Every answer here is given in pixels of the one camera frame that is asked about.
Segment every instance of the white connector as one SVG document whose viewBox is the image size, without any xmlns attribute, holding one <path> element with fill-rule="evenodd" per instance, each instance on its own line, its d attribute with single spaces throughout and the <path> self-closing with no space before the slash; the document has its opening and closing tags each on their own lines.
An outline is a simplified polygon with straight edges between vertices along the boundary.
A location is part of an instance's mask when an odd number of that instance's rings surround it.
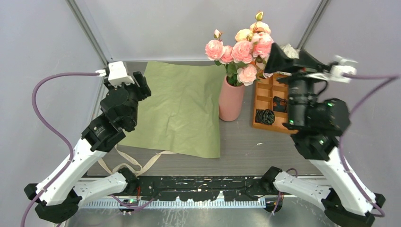
<svg viewBox="0 0 401 227">
<path fill-rule="evenodd" d="M 334 61 L 338 62 L 338 65 L 332 66 L 330 72 L 324 73 L 312 73 L 308 74 L 306 77 L 321 79 L 326 81 L 337 81 L 342 83 L 349 83 L 351 81 L 350 78 L 344 77 L 343 74 L 351 74 L 355 75 L 357 73 L 356 64 L 357 62 L 351 59 L 346 59 L 336 55 L 334 57 Z"/>
<path fill-rule="evenodd" d="M 106 70 L 96 70 L 95 72 L 99 73 L 98 77 L 105 77 L 106 76 Z"/>
<path fill-rule="evenodd" d="M 128 75 L 124 62 L 116 61 L 109 64 L 109 83 L 114 87 L 121 86 L 121 84 L 134 84 L 134 80 Z"/>
</svg>

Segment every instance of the black object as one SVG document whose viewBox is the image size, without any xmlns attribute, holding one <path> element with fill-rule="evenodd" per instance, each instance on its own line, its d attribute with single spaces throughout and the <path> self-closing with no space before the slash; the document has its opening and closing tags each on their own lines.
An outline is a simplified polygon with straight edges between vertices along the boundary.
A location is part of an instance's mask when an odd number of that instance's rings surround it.
<svg viewBox="0 0 401 227">
<path fill-rule="evenodd" d="M 113 87 L 108 82 L 110 73 L 108 67 L 105 70 L 107 76 L 104 80 L 104 85 L 109 92 L 100 101 L 103 113 L 92 120 L 82 132 L 82 138 L 89 142 L 91 151 L 109 152 L 125 137 L 123 130 L 128 132 L 135 130 L 138 117 L 138 102 L 151 96 L 146 79 L 140 72 L 133 73 L 134 84 L 122 84 L 120 87 Z M 132 194 L 139 184 L 137 178 L 127 168 L 122 168 L 118 172 L 125 177 L 128 183 L 122 194 Z M 24 189 L 30 200 L 36 196 L 36 185 L 30 183 Z M 75 191 L 71 189 L 65 201 L 58 205 L 47 206 L 46 201 L 37 199 L 35 202 L 38 205 L 35 211 L 40 219 L 61 223 L 77 212 L 78 203 L 81 199 L 82 197 L 77 196 Z"/>
<path fill-rule="evenodd" d="M 333 148 L 338 146 L 338 141 L 334 136 L 324 136 L 320 133 L 299 131 L 292 134 L 291 138 L 298 153 L 309 160 L 329 161 L 329 154 Z"/>
<path fill-rule="evenodd" d="M 348 212 L 341 204 L 340 198 L 336 192 L 330 188 L 330 194 L 326 199 L 322 199 L 325 207 L 325 215 L 335 224 L 341 227 L 371 227 L 375 221 L 373 214 L 367 212 L 364 216 Z M 381 194 L 375 193 L 376 204 L 381 208 L 386 201 Z"/>
<path fill-rule="evenodd" d="M 322 103 L 317 102 L 318 96 L 327 89 L 327 81 L 307 77 L 310 73 L 330 71 L 337 64 L 322 64 L 305 50 L 300 51 L 299 59 L 291 59 L 273 43 L 264 69 L 265 73 L 282 71 L 292 74 L 277 80 L 288 84 L 288 122 L 283 125 L 289 130 L 298 130 L 291 138 L 297 151 L 306 159 L 328 161 L 329 154 L 338 146 L 336 136 L 341 136 L 351 124 L 344 101 L 332 98 Z M 321 81 L 326 83 L 325 87 L 315 94 L 314 84 Z M 261 186 L 268 192 L 275 192 L 273 182 L 281 171 L 272 166 L 261 178 Z M 377 193 L 375 195 L 376 204 L 382 207 L 385 197 Z M 375 220 L 369 212 L 360 216 L 346 211 L 332 188 L 326 199 L 322 199 L 322 204 L 326 216 L 342 227 L 371 227 Z"/>
<path fill-rule="evenodd" d="M 255 121 L 257 123 L 262 123 L 262 124 L 267 124 L 271 125 L 274 123 L 274 120 L 276 119 L 274 112 L 270 109 L 265 109 L 265 110 L 256 110 L 256 118 Z"/>
<path fill-rule="evenodd" d="M 124 204 L 130 205 L 130 206 L 137 206 L 137 205 L 138 205 L 138 201 L 137 201 L 137 202 L 131 202 L 131 199 L 124 199 L 124 200 L 122 200 L 121 202 L 124 203 Z M 121 206 L 121 207 L 119 208 L 119 210 L 120 210 L 121 212 L 123 212 L 123 213 L 124 213 L 124 211 L 125 211 L 125 212 L 133 212 L 133 211 L 135 211 L 134 208 L 135 208 L 135 207 L 132 207 L 132 209 L 128 209 L 128 208 L 126 208 L 126 207 Z"/>
<path fill-rule="evenodd" d="M 286 99 L 278 96 L 273 97 L 273 111 L 285 113 L 287 112 L 287 104 L 288 101 Z"/>
<path fill-rule="evenodd" d="M 277 201 L 269 201 L 266 202 L 266 207 L 264 208 L 265 211 L 272 213 L 274 208 L 276 207 Z M 276 210 L 274 212 L 279 212 L 281 208 L 283 207 L 283 201 L 279 200 L 279 204 L 276 207 Z"/>
<path fill-rule="evenodd" d="M 126 167 L 120 169 L 118 172 L 125 177 L 126 182 L 128 183 L 127 187 L 121 194 L 132 194 L 132 188 L 136 189 L 138 185 L 137 178 Z M 36 186 L 36 183 L 30 183 L 24 188 L 24 192 L 30 200 L 34 199 L 34 197 L 36 196 Z M 36 200 L 35 202 L 38 203 L 38 205 L 35 207 L 35 211 L 40 219 L 53 223 L 62 223 L 71 218 L 77 212 L 78 203 L 81 200 L 82 197 L 77 196 L 75 191 L 71 189 L 63 203 L 58 205 L 48 206 L 46 205 L 46 201 L 40 201 L 39 199 Z"/>
<path fill-rule="evenodd" d="M 36 196 L 36 183 L 30 183 L 24 188 L 27 197 L 32 200 Z M 82 197 L 77 196 L 74 190 L 71 190 L 63 203 L 47 206 L 46 201 L 36 200 L 38 205 L 35 211 L 40 219 L 50 221 L 53 223 L 61 223 L 71 218 L 78 210 L 78 203 Z"/>
<path fill-rule="evenodd" d="M 299 52 L 299 59 L 293 59 L 289 58 L 277 43 L 271 45 L 270 56 L 264 69 L 265 73 L 274 73 L 277 71 L 297 73 L 300 69 L 304 68 L 309 72 L 321 72 L 323 70 L 330 71 L 331 66 L 321 63 L 305 50 Z"/>
<path fill-rule="evenodd" d="M 104 85 L 109 92 L 100 101 L 102 114 L 91 121 L 82 132 L 82 138 L 86 139 L 91 151 L 100 150 L 109 152 L 125 135 L 123 130 L 130 132 L 135 130 L 138 122 L 138 102 L 151 96 L 151 91 L 146 83 L 146 78 L 141 72 L 134 72 L 134 84 L 122 84 L 113 87 L 104 80 Z"/>
<path fill-rule="evenodd" d="M 149 201 L 214 201 L 223 191 L 225 201 L 257 201 L 258 196 L 269 194 L 260 176 L 141 176 L 139 181 L 141 199 Z"/>
<path fill-rule="evenodd" d="M 288 122 L 283 123 L 286 128 L 341 136 L 351 124 L 346 103 L 336 98 L 318 103 L 314 84 L 323 80 L 306 77 L 310 73 L 330 71 L 333 65 L 334 62 L 324 65 L 305 50 L 300 51 L 299 59 L 289 58 L 273 43 L 264 72 L 292 73 L 290 77 L 277 80 L 288 84 Z"/>
</svg>

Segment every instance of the gray table surface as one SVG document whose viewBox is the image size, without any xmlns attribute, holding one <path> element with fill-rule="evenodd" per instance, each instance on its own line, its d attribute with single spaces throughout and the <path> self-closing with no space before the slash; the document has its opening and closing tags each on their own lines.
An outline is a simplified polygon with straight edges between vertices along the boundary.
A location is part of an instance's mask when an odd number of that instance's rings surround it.
<svg viewBox="0 0 401 227">
<path fill-rule="evenodd" d="M 123 216 L 116 209 L 80 209 L 66 227 L 336 227 L 316 206 L 287 197 L 274 216 L 262 208 L 144 209 Z"/>
<path fill-rule="evenodd" d="M 210 61 L 177 61 L 176 64 L 210 65 Z M 145 71 L 147 62 L 128 62 L 130 72 Z M 245 89 L 241 115 L 236 121 L 220 120 L 221 157 L 208 159 L 189 155 L 162 155 L 144 175 L 263 175 L 270 166 L 284 170 L 296 168 L 300 175 L 321 175 L 294 147 L 291 138 L 282 133 L 252 127 L 255 86 Z M 118 146 L 122 152 L 145 165 L 158 150 Z M 115 150 L 104 157 L 113 169 L 127 163 Z M 108 175 L 98 164 L 87 172 L 88 176 Z"/>
</svg>

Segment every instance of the pink vase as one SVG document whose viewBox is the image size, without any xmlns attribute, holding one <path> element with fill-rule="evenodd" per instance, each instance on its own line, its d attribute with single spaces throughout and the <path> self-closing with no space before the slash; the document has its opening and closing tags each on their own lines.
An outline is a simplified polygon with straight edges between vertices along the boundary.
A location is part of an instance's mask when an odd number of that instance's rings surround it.
<svg viewBox="0 0 401 227">
<path fill-rule="evenodd" d="M 244 99 L 245 86 L 231 86 L 224 77 L 223 86 L 218 100 L 218 116 L 226 122 L 234 121 L 241 113 L 242 102 Z"/>
</svg>

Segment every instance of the metal frame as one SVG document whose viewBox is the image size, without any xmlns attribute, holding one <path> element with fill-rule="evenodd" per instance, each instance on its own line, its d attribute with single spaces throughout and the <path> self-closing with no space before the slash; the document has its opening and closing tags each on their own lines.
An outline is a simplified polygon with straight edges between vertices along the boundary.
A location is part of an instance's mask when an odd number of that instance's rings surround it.
<svg viewBox="0 0 401 227">
<path fill-rule="evenodd" d="M 301 40 L 296 46 L 297 49 L 304 49 L 306 43 L 308 42 L 311 34 L 313 33 L 314 29 L 316 28 L 317 24 L 319 23 L 322 15 L 324 14 L 327 6 L 330 4 L 331 0 L 321 0 L 319 6 L 317 7 L 311 22 L 309 22 L 308 27 L 306 28 L 304 34 L 301 37 Z"/>
<path fill-rule="evenodd" d="M 82 30 L 84 31 L 85 35 L 87 36 L 89 42 L 92 44 L 93 48 L 95 49 L 97 55 L 99 56 L 100 60 L 103 62 L 104 65 L 108 64 L 108 60 L 104 51 L 102 50 L 98 40 L 96 39 L 95 35 L 93 34 L 92 30 L 89 27 L 89 24 L 85 20 L 80 7 L 76 3 L 75 0 L 66 0 L 68 6 L 70 7 L 72 13 L 78 20 L 79 25 L 81 26 Z"/>
</svg>

